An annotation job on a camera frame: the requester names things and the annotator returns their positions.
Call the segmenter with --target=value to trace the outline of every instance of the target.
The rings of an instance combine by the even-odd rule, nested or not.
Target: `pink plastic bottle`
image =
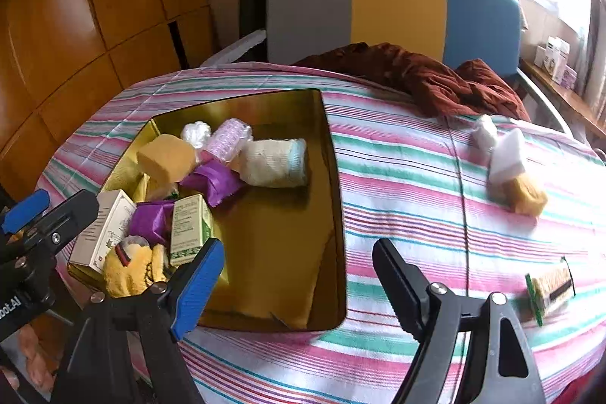
[[[200,161],[206,163],[214,158],[227,165],[252,138],[250,125],[238,119],[227,119],[206,142]]]

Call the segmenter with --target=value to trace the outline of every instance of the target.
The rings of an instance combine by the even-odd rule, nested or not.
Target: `bed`
[[[398,11],[394,6],[400,1]],[[306,345],[201,328],[189,333],[181,350],[206,402],[391,402],[417,344],[399,327],[373,270],[370,254],[380,237],[390,238],[430,281],[443,282],[457,294],[507,294],[522,320],[548,402],[589,372],[604,352],[606,169],[572,138],[553,106],[517,69],[516,0],[429,1],[268,0],[266,30],[219,52],[203,67],[126,89],[59,148],[39,179],[37,186],[57,204],[77,190],[99,190],[154,115],[261,91],[322,91],[343,204],[347,318]],[[275,63],[222,64],[263,40]],[[487,157],[471,139],[476,117],[428,119],[409,95],[394,89],[276,64],[360,41],[398,43],[450,66],[481,57],[540,100],[557,129],[505,117],[493,121],[499,133],[517,127],[525,135],[531,170],[549,195],[541,217],[512,214],[488,193]],[[66,272],[70,251],[71,246],[58,256],[58,271],[74,297],[85,301],[90,292]],[[525,301],[524,275],[562,255],[570,262],[577,296],[539,328]],[[442,403],[454,400],[466,343],[461,335]],[[145,375],[140,350],[133,348],[132,355]]]
[[[516,300],[547,399],[589,371],[604,352],[605,169],[563,133],[495,117],[499,132],[522,129],[550,201],[541,218],[507,212],[487,196],[486,158],[470,139],[472,117],[427,119],[395,90],[303,67],[262,63],[184,70],[138,83],[99,110],[59,148],[38,181],[52,203],[97,191],[138,129],[172,109],[252,92],[322,90],[336,149],[344,209],[347,318],[309,345],[256,342],[198,328],[181,349],[205,400],[214,402],[390,402],[416,351],[402,332],[370,257],[389,237],[405,260],[457,293]],[[79,301],[89,296],[58,270]],[[571,263],[578,295],[539,328],[523,303],[524,274]],[[441,402],[451,402],[465,340],[453,356]],[[141,354],[135,366],[145,374]]]

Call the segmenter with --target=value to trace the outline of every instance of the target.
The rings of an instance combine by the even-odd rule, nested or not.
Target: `white container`
[[[534,65],[543,67],[543,59],[545,58],[545,47],[536,46],[536,55],[534,56]]]
[[[551,78],[558,84],[564,76],[564,68],[568,62],[570,44],[558,37],[549,37],[545,45],[543,67]]]
[[[490,160],[489,182],[500,185],[526,172],[524,136],[514,129],[501,137]]]
[[[99,192],[97,200],[97,219],[78,235],[70,262],[103,274],[105,256],[127,236],[137,206],[123,190]]]

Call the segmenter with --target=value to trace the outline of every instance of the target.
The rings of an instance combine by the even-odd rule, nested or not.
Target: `white sponge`
[[[524,136],[520,129],[514,129],[499,139],[492,152],[489,182],[500,185],[525,172]]]
[[[498,141],[496,126],[490,119],[490,115],[482,115],[473,126],[473,137],[484,153],[489,153],[494,149]]]

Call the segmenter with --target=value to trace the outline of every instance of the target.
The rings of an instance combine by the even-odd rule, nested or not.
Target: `curtain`
[[[578,64],[575,91],[606,122],[606,0],[592,0],[589,32]]]

